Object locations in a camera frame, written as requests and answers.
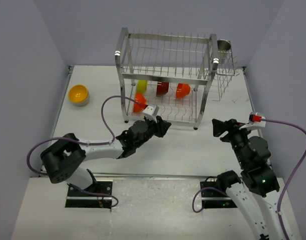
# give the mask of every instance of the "yellow cup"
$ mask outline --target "yellow cup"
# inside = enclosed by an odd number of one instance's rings
[[[88,103],[89,93],[84,85],[75,85],[68,92],[69,101],[76,106],[84,106]]]

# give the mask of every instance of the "yellow bowl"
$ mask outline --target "yellow bowl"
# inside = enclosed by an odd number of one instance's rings
[[[147,81],[146,80],[139,80],[137,83],[136,92],[139,94],[143,94],[147,90]]]
[[[68,92],[68,98],[73,104],[84,103],[89,97],[87,88],[84,85],[75,85]]]

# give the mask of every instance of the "wire rack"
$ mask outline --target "wire rack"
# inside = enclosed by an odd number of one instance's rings
[[[177,84],[171,82],[169,84],[168,93],[163,96],[156,96],[157,82],[150,81],[147,84],[147,90],[143,94],[148,104],[159,106],[158,115],[164,120],[181,123],[195,123],[197,119],[197,92],[191,90],[189,95],[184,98],[177,99],[175,97]],[[135,98],[136,87],[131,89],[131,98]],[[133,112],[134,103],[128,102],[127,113],[131,119],[142,118],[141,113]]]
[[[203,117],[208,94],[212,93],[212,100],[219,101],[235,75],[230,42],[217,40],[215,34],[206,38],[205,35],[130,33],[122,28],[115,62],[122,95],[125,95],[124,79],[131,80],[131,98],[135,97],[136,80],[147,80],[144,97],[149,104],[160,106],[159,115],[174,123],[194,126],[194,129]],[[163,97],[156,96],[158,81],[170,83],[169,92]],[[178,83],[191,86],[190,94],[183,99],[175,96]],[[198,106],[199,85],[203,85],[204,90]],[[133,113],[131,102],[126,104],[123,99],[121,104],[124,121],[142,118]]]

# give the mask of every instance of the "red connector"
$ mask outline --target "red connector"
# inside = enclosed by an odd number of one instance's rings
[[[261,116],[257,116],[257,115],[251,115],[249,119],[252,122],[260,122],[262,120],[262,117]]]

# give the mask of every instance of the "metal frame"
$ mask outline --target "metal frame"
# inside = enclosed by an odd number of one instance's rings
[[[184,61],[184,55],[187,56],[185,61],[188,59],[188,66]],[[217,36],[215,34],[211,34],[210,38],[206,38],[205,36],[200,38],[198,35],[197,37],[193,37],[192,35],[174,36],[172,34],[161,35],[153,33],[148,34],[146,32],[129,33],[128,29],[124,27],[118,38],[115,50],[115,63],[122,96],[125,96],[124,79],[131,80],[131,98],[134,98],[136,93],[135,80],[149,81],[152,88],[154,88],[157,82],[189,84],[192,85],[191,89],[193,90],[183,102],[192,99],[196,101],[194,106],[196,108],[198,87],[199,85],[203,85],[202,101],[199,113],[196,114],[195,112],[195,118],[192,118],[190,115],[188,119],[184,119],[183,117],[187,114],[187,110],[190,111],[193,104],[178,104],[176,100],[175,107],[178,111],[183,109],[184,115],[178,118],[176,118],[178,114],[176,114],[175,117],[169,117],[170,114],[167,115],[167,120],[170,122],[178,125],[194,126],[194,129],[198,129],[201,123],[205,112],[207,97],[211,86],[213,86],[213,81],[217,80],[216,87],[218,88],[218,100],[220,100],[232,76],[235,75],[231,49],[229,51],[219,51]],[[151,104],[151,101],[153,101],[153,103],[160,102],[164,104],[163,98],[159,99],[156,97],[156,93],[154,94],[155,96],[152,94],[147,96],[150,99],[150,101],[147,100],[147,102]],[[168,98],[168,103],[170,103],[170,100],[175,97],[169,95]],[[126,100],[121,98],[122,114],[124,122],[126,123],[129,120],[138,120],[142,118],[140,114],[134,114],[132,112],[131,104],[133,103],[129,103],[126,106]]]

